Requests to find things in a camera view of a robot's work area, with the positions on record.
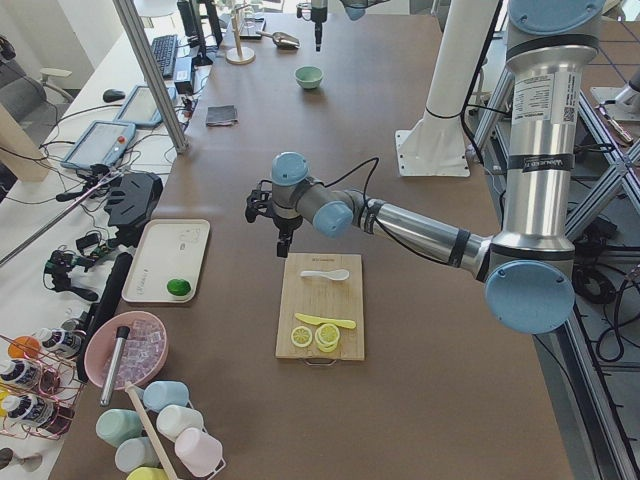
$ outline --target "wooden cutting board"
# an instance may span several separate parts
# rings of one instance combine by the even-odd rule
[[[326,278],[302,278],[303,270],[349,270],[349,278],[335,282]],[[318,350],[315,341],[306,348],[291,343],[291,330],[306,325],[315,333],[316,326],[302,323],[295,313],[317,317],[354,320],[353,330],[340,329],[340,343],[331,353]],[[276,342],[277,358],[328,358],[364,360],[364,313],[362,302],[362,257],[316,253],[290,253],[284,266],[280,319]]]

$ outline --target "white label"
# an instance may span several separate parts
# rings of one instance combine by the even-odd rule
[[[576,123],[580,79],[572,72],[558,72],[553,90],[555,108],[551,114],[551,123]]]
[[[554,74],[520,80],[513,93],[513,123],[549,120]]]

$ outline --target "lemon slice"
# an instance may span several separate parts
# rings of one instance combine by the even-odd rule
[[[324,352],[324,353],[331,353],[331,352],[333,352],[337,347],[338,347],[338,344],[337,344],[337,343],[334,343],[333,345],[330,345],[330,346],[328,346],[328,347],[324,347],[324,346],[322,346],[322,345],[318,344],[318,350],[320,350],[321,352]]]
[[[318,344],[318,348],[335,347],[339,341],[340,329],[331,323],[323,323],[316,330],[316,343]]]
[[[309,327],[299,325],[291,330],[291,343],[293,343],[296,347],[308,347],[309,345],[311,345],[312,340],[313,335]]]

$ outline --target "keyboard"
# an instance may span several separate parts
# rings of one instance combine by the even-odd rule
[[[164,78],[173,78],[173,69],[176,65],[176,52],[178,51],[178,36],[163,35],[156,37],[151,42],[151,51],[156,57],[160,72]]]

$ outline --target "brown tabletop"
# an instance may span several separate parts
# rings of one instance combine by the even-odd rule
[[[313,25],[293,15],[269,16],[268,30],[299,37],[302,48],[278,51],[263,39],[251,44],[248,66],[218,60],[156,211],[212,226],[194,300],[147,310],[170,343],[158,378],[189,385],[224,445],[219,478],[570,478],[531,337],[491,317],[471,275],[391,241],[356,229],[330,240],[308,224],[296,232],[292,251],[362,254],[367,356],[329,368],[275,358],[283,260],[274,226],[247,224],[244,202],[279,152],[301,152],[325,180],[379,156],[372,196],[478,234],[498,225],[482,168],[465,179],[398,175],[394,132],[422,116],[440,42],[435,19],[332,15],[321,53]],[[294,81],[305,64],[324,69],[316,91]],[[207,107],[226,104],[239,124],[205,127]],[[94,433],[98,395],[84,392],[52,479],[124,477]],[[113,406],[127,405],[116,392]]]

